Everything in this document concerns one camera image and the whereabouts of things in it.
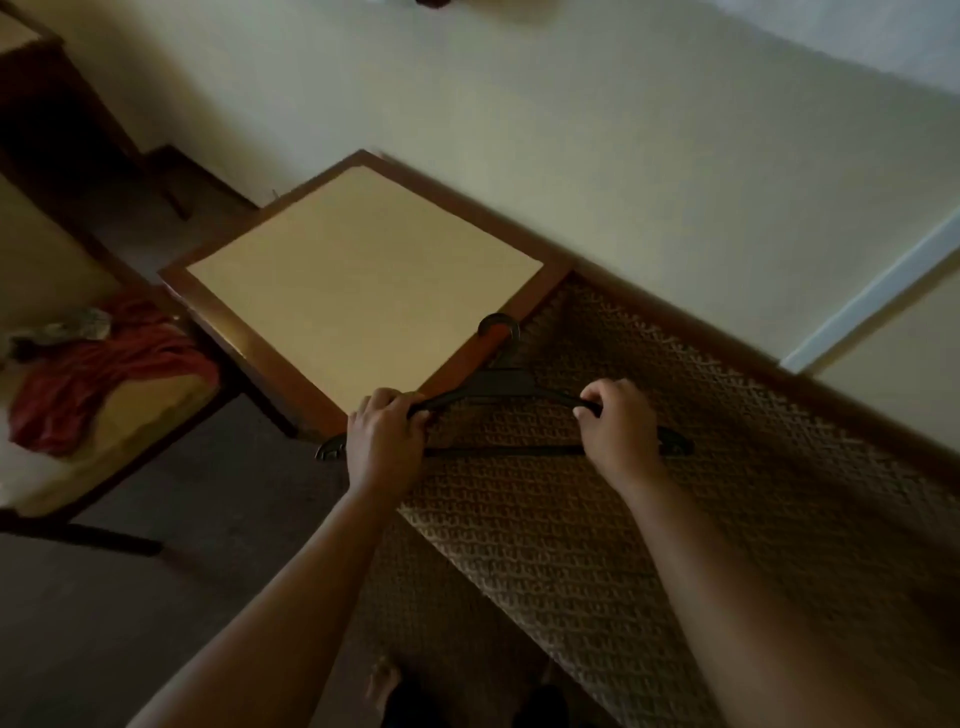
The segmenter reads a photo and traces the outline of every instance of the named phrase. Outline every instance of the hanger hook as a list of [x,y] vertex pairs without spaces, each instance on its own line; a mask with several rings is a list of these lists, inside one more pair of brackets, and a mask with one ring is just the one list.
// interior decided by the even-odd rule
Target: hanger hook
[[480,326],[477,327],[477,334],[483,336],[491,327],[497,324],[510,329],[510,338],[513,339],[514,342],[520,340],[520,324],[516,322],[513,316],[505,313],[492,313],[489,316],[484,316],[483,321],[480,322]]
[[516,347],[520,343],[520,324],[516,322],[516,319],[513,316],[508,316],[505,313],[492,313],[489,316],[484,316],[483,321],[480,322],[480,326],[477,327],[477,335],[483,336],[491,327],[500,324],[510,329],[510,341],[507,342],[506,349],[503,350],[503,353],[500,355],[500,365],[497,366],[497,369],[502,369],[504,364],[508,367],[510,362],[514,358],[516,353]]

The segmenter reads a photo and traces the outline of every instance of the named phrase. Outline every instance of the black plastic hanger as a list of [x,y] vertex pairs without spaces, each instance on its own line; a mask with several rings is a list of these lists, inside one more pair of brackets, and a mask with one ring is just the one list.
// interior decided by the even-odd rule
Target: black plastic hanger
[[[508,361],[513,355],[520,340],[520,324],[505,313],[492,313],[484,318],[477,328],[477,334],[483,336],[492,326],[502,325],[510,328],[511,341],[503,357]],[[462,385],[437,397],[424,400],[410,408],[408,417],[424,410],[438,412],[447,408],[456,401],[466,399],[507,399],[530,398],[549,400],[564,407],[586,407],[597,417],[603,407],[594,401],[581,400],[566,392],[547,389],[537,384],[534,376],[525,369],[518,367],[489,367],[470,375]],[[657,435],[660,438],[660,454],[665,456],[689,455],[693,452],[693,443],[679,432],[668,427],[658,427]],[[336,460],[345,455],[347,435],[340,434],[331,437],[319,448],[318,460]],[[582,445],[538,445],[538,446],[509,446],[509,447],[482,447],[482,448],[427,448],[423,451],[425,457],[464,457],[483,456],[501,457],[505,455],[582,455]]]

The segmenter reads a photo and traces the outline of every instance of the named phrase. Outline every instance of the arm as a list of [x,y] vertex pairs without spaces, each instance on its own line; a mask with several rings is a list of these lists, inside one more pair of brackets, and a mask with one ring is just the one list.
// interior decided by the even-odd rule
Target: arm
[[853,667],[759,573],[660,462],[657,421],[632,382],[601,379],[574,414],[587,455],[619,493],[684,635],[733,728],[898,725]]
[[373,551],[423,454],[421,399],[387,389],[349,417],[350,487],[293,560],[133,719],[136,728],[305,726]]

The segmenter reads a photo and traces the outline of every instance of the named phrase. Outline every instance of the hand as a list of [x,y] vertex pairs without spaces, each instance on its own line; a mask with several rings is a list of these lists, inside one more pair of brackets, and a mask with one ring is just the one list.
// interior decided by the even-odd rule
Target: hand
[[350,489],[377,494],[399,503],[417,477],[429,412],[409,420],[410,405],[423,400],[419,392],[400,394],[377,389],[364,397],[347,422],[347,469]]
[[668,477],[660,461],[657,415],[650,402],[629,379],[597,379],[580,397],[603,404],[596,417],[586,407],[575,407],[584,450],[597,471],[622,497],[637,485]]

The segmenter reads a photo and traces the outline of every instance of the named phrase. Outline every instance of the red cloth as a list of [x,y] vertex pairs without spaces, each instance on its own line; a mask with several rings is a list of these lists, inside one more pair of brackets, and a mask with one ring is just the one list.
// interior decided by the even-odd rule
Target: red cloth
[[196,374],[211,385],[217,365],[147,299],[122,293],[101,303],[112,316],[104,341],[51,347],[24,379],[10,410],[10,439],[67,455],[77,448],[107,396],[126,379]]

